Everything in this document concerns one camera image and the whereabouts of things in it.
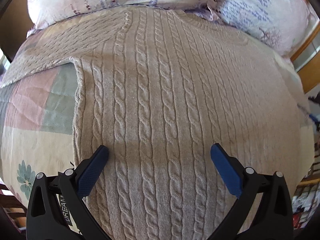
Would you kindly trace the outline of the white floral top pillow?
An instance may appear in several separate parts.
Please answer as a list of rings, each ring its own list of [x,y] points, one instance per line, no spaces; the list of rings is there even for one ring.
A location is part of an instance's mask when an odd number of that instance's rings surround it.
[[[217,23],[231,25],[291,57],[319,24],[307,0],[208,0]]]

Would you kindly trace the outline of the wooden bed frame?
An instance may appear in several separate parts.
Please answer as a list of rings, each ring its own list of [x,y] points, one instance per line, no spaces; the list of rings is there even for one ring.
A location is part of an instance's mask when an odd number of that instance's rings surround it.
[[[305,93],[319,85],[319,23],[290,60],[301,79]]]

